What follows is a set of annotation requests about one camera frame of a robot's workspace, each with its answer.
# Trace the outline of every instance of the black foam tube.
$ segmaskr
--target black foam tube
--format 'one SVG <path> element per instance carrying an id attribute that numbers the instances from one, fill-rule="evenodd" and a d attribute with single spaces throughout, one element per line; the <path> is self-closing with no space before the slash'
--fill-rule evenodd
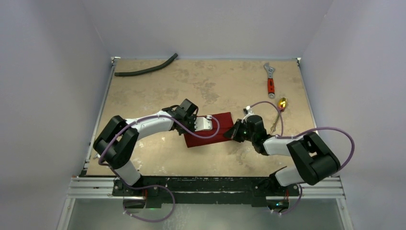
<path id="1" fill-rule="evenodd" d="M 119 73 L 114 73 L 114 75 L 116 77 L 132 77 L 132 76 L 138 76 L 138 75 L 142 75 L 142 74 L 146 74 L 146 73 L 151 73 L 151 72 L 165 68 L 170 63 L 172 63 L 177 57 L 178 57 L 178 54 L 175 53 L 167 61 L 160 64 L 159 66 L 155 66 L 155 67 L 151 67 L 151 68 L 147 68 L 147 69 L 143 69 L 143 70 L 139 70 L 139 71 L 135 71 L 135 72 L 119 72 Z"/>

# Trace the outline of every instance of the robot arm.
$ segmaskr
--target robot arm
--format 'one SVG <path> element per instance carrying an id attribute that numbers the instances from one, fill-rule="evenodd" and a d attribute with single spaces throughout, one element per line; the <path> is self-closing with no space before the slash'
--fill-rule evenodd
<path id="1" fill-rule="evenodd" d="M 127 120 L 118 115 L 114 116 L 95 140 L 93 148 L 100 155 L 106 151 L 102 160 L 106 161 L 128 185 L 134 185 L 142 177 L 130 161 L 135 143 L 144 137 L 163 131 L 177 130 L 179 135 L 186 133 L 174 120 L 193 132 L 210 130 L 211 121 L 204 117 L 197 117 L 195 113 L 197 110 L 198 107 L 195 104 L 185 99 L 179 106 L 164 108 L 150 116 Z M 115 136 L 128 125 L 131 127 L 122 133 L 121 139 L 115 140 L 107 149 Z"/>
<path id="2" fill-rule="evenodd" d="M 266 133 L 262 117 L 248 106 L 245 117 L 238 119 L 224 136 L 243 142 L 250 141 L 262 155 L 291 156 L 295 166 L 282 168 L 270 175 L 272 186 L 288 186 L 306 182 L 315 185 L 336 173 L 340 162 L 318 134 L 311 132 L 299 138 L 271 136 Z"/>

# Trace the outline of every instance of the white wall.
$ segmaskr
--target white wall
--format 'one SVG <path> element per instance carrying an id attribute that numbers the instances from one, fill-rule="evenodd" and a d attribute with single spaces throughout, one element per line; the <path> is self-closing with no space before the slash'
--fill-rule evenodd
<path id="1" fill-rule="evenodd" d="M 301 68 L 318 126 L 355 139 L 341 173 L 355 229 L 405 229 L 406 1 L 335 0 Z M 342 162 L 348 141 L 322 133 Z"/>
<path id="2" fill-rule="evenodd" d="M 79 0 L 0 3 L 1 229 L 55 229 L 110 58 Z"/>
<path id="3" fill-rule="evenodd" d="M 112 56 L 297 58 L 333 0 L 83 0 Z"/>

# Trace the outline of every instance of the floor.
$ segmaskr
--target floor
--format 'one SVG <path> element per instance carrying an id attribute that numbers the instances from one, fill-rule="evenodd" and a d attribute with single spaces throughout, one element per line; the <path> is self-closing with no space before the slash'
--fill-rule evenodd
<path id="1" fill-rule="evenodd" d="M 275 99 L 267 93 L 267 72 L 275 68 Z M 120 59 L 116 72 L 137 71 L 156 66 L 162 60 Z M 242 109 L 258 101 L 273 103 L 286 97 L 283 112 L 284 136 L 314 127 L 306 92 L 296 60 L 175 60 L 168 67 L 136 77 L 113 77 L 96 136 L 114 115 L 137 118 L 179 104 L 185 98 L 199 106 L 199 115 L 231 112 L 233 122 L 243 117 Z M 277 112 L 268 104 L 253 109 L 269 130 Z M 280 133 L 280 123 L 276 134 Z M 87 175 L 112 175 L 99 166 L 91 153 Z M 293 165 L 290 157 L 263 156 L 251 143 L 227 141 L 187 148 L 176 131 L 162 132 L 136 143 L 132 163 L 143 175 L 181 176 L 268 176 Z"/>

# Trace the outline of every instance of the red block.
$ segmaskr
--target red block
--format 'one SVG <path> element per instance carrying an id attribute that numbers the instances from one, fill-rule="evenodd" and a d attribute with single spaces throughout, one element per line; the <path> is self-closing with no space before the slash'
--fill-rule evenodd
<path id="1" fill-rule="evenodd" d="M 188 148 L 195 147 L 195 146 L 202 146 L 202 145 L 209 145 L 213 143 L 228 141 L 231 139 L 223 137 L 223 134 L 227 132 L 231 127 L 234 125 L 233 120 L 231 119 L 231 113 L 222 113 L 222 114 L 214 114 L 213 117 L 217 118 L 220 123 L 220 130 L 218 131 L 217 135 L 210 139 L 201 139 L 192 136 L 189 133 L 183 134 L 185 136 L 186 145 Z M 208 137 L 213 135 L 217 130 L 217 122 L 212 120 L 213 129 L 209 131 L 198 131 L 195 134 L 203 137 Z"/>

